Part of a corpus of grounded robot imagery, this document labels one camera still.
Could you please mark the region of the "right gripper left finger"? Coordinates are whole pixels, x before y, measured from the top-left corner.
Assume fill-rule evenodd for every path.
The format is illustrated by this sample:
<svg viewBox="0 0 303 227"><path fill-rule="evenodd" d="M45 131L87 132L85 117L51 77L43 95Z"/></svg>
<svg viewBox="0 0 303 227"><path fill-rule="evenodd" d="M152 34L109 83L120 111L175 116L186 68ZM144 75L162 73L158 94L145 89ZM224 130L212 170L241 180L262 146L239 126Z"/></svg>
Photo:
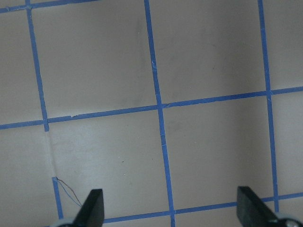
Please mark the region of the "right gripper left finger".
<svg viewBox="0 0 303 227"><path fill-rule="evenodd" d="M73 227L101 227L105 219L102 189L92 189L72 222Z"/></svg>

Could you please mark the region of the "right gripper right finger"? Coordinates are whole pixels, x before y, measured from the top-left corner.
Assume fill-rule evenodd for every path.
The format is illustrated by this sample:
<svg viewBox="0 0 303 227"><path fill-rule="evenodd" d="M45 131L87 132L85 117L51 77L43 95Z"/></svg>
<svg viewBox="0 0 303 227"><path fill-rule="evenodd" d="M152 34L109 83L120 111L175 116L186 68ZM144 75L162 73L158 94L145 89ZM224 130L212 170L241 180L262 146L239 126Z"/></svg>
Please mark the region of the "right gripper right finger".
<svg viewBox="0 0 303 227"><path fill-rule="evenodd" d="M278 227L279 218L248 186L238 186L236 215L243 227Z"/></svg>

